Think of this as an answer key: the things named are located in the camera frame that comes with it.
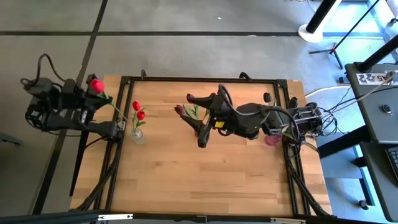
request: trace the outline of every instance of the green leaf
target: green leaf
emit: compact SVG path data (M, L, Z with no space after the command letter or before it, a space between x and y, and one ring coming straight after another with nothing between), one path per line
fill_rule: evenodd
M102 93L101 94L97 94L97 96L102 98L102 99L106 99L106 96L104 96Z
M134 127L134 123L137 120L137 111L134 112L134 115L132 116L132 127Z
M283 132L283 133L290 133L290 130L288 129L289 127L290 127L290 125L288 125L288 126L282 128L282 132Z
M190 107L188 107L187 105L182 105L185 108L185 114L190 117L190 118L194 118L195 117L195 112L193 109L191 109Z
M146 122L145 121L138 121L136 128L138 128L139 126L141 126L143 124L146 124Z
M199 106L198 105L194 105L194 112L195 112L195 116L197 117L197 119L199 119Z

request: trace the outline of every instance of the black metal frame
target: black metal frame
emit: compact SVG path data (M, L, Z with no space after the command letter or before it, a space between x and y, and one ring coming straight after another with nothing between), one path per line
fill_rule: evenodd
M19 223L57 223L57 224L80 224L86 222L100 221L105 215L112 213L107 210L93 210L93 211L74 211L74 212L61 212L50 213L43 215L23 215L16 217L0 218L0 223L19 224ZM146 214L135 213L126 215L130 219L146 219L146 220L174 220L176 222L187 220L197 223L207 222L274 222L274 223L306 223L306 224L377 224L373 222L361 222L356 220L346 220L342 218L330 217L316 217L310 215L296 215L290 218L290 222L284 222L281 217L256 217L256 216L224 216L224 215L171 215L171 214Z
M280 98L280 94L279 94L279 89L281 88L283 93L284 93L284 100L285 100L285 104L288 105L289 104L289 91L287 89L287 81L286 80L263 80L263 79L252 79L249 76L247 76L247 74L245 73L241 73L239 78L182 78L182 77L148 77L146 75L146 72L144 70L141 71L141 76L140 77L129 77L129 76L123 76L120 82L120 86L119 86L119 93L118 93L118 97L116 100L116 107L120 108L121 105L121 100L123 98L123 92L124 89L126 87L127 84L129 84L129 90L128 90L128 95L127 95L127 100L126 100L126 107L123 111L124 115L127 116L128 112L129 112L129 105L131 102L131 96L132 96L132 90L134 88L134 82L135 81L144 81L144 82L208 82L208 83L260 83L260 84L268 84L268 85L272 85L274 87L274 92L275 92L275 100L277 105L281 105L281 98ZM118 118L118 114L115 110L114 115L113 115L113 120L116 121L116 119ZM116 175L117 175L117 170L118 170L118 164L119 164L119 158L121 155L121 148L123 145L123 136L124 136L124 131L120 132L120 137L121 137L121 141L118 143L111 143L109 142L106 146L106 150L105 150L105 155L104 155L104 160L103 160L103 165L101 168L101 176L99 179L99 182L97 184L97 186L94 188L94 190L92 191L92 193L90 193L90 195L86 198L86 200L77 208L77 210L87 210L90 205L94 202L94 206L93 209L94 210L98 210L100 209L100 202L102 199L102 194L103 194L103 187L105 185L105 183L108 181L109 178L111 178L110 180L110 184L109 184L109 189L108 189L108 194L106 197L106 205L105 205L105 210L110 210L111 209L111 202L112 202L112 197L113 197L113 192L114 192L114 186L116 183ZM111 155L111 149L113 144L117 144L117 148L116 148L116 155L113 159L112 165L110 165L109 168L109 159L110 159L110 155ZM79 152L84 151L83 147L80 147ZM286 144L284 144L284 158L288 158L288 146ZM76 166L75 167L80 167L80 160L77 160L76 162ZM303 170L302 170L302 163L301 163L301 158L300 156L295 157L295 163L297 166L297 170L298 170L298 175L301 178L301 180L304 182L304 175L303 175ZM289 168L288 165L286 165L286 173L288 176L288 181L289 181L289 193L290 193L290 201L292 204L292 212L294 215L298 215L299 211L298 211L298 205L297 205L297 199L296 199L296 194L295 194L295 188L294 188L294 182L293 182L293 178L289 172ZM74 184L75 184L76 180L74 179L73 181L73 185L72 185L72 189L71 192L73 192L73 188L74 188ZM309 204L306 200L306 198L304 197L304 195L302 194L302 199L303 199L303 207L304 207L304 212L306 215L310 214L310 209L309 209ZM153 218L155 219L167 219L167 220L191 220L191 221L196 221L196 222L200 222L200 217L196 216L196 215L168 215L168 214L163 214L163 215L159 215L159 214L134 214L134 217L142 217L142 218L151 218L153 216ZM218 221L231 221L233 219L231 219L231 217L229 216L212 216L217 217L216 220ZM247 222L249 220L252 220L253 222L269 222L270 218L269 217L240 217L236 219L240 220L246 220Z

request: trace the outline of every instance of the keyboard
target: keyboard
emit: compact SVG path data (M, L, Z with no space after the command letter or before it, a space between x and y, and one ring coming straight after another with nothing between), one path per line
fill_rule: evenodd
M388 160L390 160L392 170L398 180L398 147L386 149Z

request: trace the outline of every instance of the white stand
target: white stand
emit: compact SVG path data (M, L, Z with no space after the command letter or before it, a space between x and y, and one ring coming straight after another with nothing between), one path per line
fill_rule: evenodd
M304 39L305 41L310 42L310 43L320 42L323 38L323 31L321 31L321 29L318 27L317 30L313 34L311 34L311 33L307 32L307 30L306 30L307 25L308 24L304 24L298 28L298 35L302 39Z
M341 3L341 0L337 0L330 10L327 12L326 16L323 18L321 23L319 24L318 28L316 31L311 34L307 32L307 24L301 25L298 28L298 35L305 41L311 42L311 43L317 43L320 42L323 38L323 28L325 28L326 23L329 21L330 17L335 13L337 10L338 5Z

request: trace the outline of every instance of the wooden tabletop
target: wooden tabletop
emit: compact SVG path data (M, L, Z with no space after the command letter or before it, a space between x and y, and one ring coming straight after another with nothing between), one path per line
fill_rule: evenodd
M105 76L107 94L117 97L120 79L118 75ZM225 83L225 86L235 107L250 102L264 104L264 92L274 98L271 84ZM296 96L299 106L304 106L302 82L289 80L288 86L290 97ZM174 111L175 105L187 104L187 93L208 96L217 89L217 83L135 82L132 101L138 101L145 108L147 124L141 129L146 143L137 145L130 136L134 112L130 110L112 211L292 215L281 143L266 145L261 131L258 139L250 141L233 135L223 137L212 130L207 147L202 149L197 146L193 129ZM113 108L105 106L96 112L94 119L109 121L112 116ZM96 138L98 135L91 134L88 142ZM105 146L102 141L86 149L71 208L79 206L97 184ZM303 146L301 158L308 189L323 209L331 213L317 152ZM297 186L296 189L302 213Z

